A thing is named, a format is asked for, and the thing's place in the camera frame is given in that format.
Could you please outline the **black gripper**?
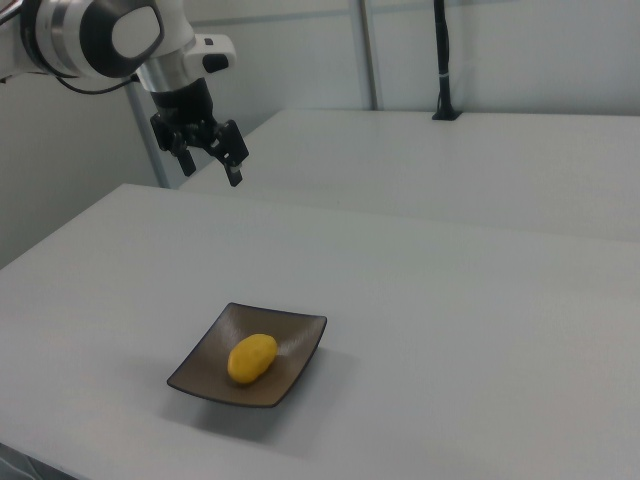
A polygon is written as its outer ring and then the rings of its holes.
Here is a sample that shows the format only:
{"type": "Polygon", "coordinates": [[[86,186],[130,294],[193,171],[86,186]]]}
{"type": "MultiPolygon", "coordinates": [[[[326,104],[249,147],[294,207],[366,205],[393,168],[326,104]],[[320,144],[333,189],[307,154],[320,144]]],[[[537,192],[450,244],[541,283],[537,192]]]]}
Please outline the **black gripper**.
{"type": "Polygon", "coordinates": [[[199,128],[202,149],[224,167],[229,184],[237,187],[243,180],[242,163],[249,151],[234,120],[217,122],[213,101],[203,78],[173,91],[152,92],[157,113],[150,118],[159,148],[177,159],[185,177],[196,172],[196,165],[184,136],[179,130],[199,128]]]}

